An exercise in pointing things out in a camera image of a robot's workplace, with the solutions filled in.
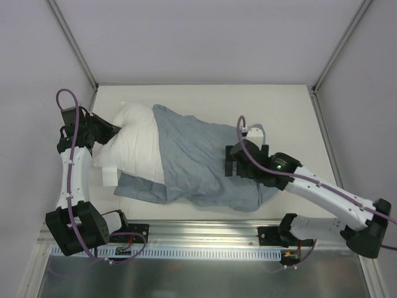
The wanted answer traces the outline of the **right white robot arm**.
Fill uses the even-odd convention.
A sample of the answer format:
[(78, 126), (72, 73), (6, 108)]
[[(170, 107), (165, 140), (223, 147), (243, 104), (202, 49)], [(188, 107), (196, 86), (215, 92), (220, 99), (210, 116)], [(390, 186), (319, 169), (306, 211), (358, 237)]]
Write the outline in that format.
[(225, 148), (225, 174), (297, 195), (333, 215), (309, 218), (286, 214), (270, 236), (275, 245), (288, 247), (309, 240), (338, 242), (360, 256), (378, 257), (391, 222), (388, 201), (371, 201), (332, 186), (297, 159), (281, 152), (269, 155), (267, 145), (258, 147), (248, 140)]

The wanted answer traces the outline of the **grey striped pillowcase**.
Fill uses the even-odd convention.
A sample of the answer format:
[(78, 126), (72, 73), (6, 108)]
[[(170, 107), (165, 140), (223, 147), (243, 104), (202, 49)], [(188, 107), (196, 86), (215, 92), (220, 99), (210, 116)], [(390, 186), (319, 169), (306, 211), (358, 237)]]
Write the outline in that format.
[(254, 212), (276, 195), (276, 188), (225, 176), (225, 147), (237, 143), (235, 127), (180, 115), (159, 104), (153, 106), (153, 112), (165, 182), (122, 174), (116, 196), (155, 204), (186, 198), (200, 207), (226, 206)]

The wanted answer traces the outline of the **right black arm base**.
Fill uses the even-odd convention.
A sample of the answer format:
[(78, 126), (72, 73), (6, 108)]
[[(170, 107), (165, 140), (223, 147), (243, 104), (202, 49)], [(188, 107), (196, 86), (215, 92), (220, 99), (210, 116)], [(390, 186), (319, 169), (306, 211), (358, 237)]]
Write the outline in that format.
[(281, 246), (288, 248), (290, 246), (313, 246), (313, 239), (300, 240), (292, 235), (291, 228), (293, 219), (297, 214), (286, 214), (278, 226), (257, 227), (257, 237), (260, 246)]

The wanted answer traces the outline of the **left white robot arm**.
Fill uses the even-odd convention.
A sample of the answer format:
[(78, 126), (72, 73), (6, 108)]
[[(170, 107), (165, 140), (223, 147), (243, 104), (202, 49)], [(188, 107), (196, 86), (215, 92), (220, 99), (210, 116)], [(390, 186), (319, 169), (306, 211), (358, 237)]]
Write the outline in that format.
[(125, 241), (130, 234), (125, 214), (111, 210), (105, 214), (89, 198), (89, 170), (96, 143), (108, 142), (120, 127), (110, 124), (84, 107), (69, 108), (61, 113), (64, 126), (56, 146), (62, 161), (60, 198), (45, 223), (61, 252), (71, 256), (106, 245), (112, 238)]

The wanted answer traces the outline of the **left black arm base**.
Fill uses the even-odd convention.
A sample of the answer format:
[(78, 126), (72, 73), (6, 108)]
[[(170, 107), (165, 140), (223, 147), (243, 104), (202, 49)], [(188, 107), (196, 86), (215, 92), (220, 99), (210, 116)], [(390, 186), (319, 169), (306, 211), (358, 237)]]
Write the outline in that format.
[(113, 210), (102, 215), (110, 233), (110, 243), (123, 243), (125, 246), (148, 241), (149, 225), (144, 223), (129, 223), (125, 214)]

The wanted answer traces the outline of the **white pillow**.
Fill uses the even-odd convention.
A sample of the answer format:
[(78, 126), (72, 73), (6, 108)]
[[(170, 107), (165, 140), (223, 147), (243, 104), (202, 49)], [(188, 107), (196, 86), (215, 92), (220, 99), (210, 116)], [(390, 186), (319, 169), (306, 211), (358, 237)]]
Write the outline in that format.
[(122, 102), (112, 122), (120, 131), (94, 155), (96, 168), (117, 168), (137, 178), (164, 184), (159, 132), (152, 108)]

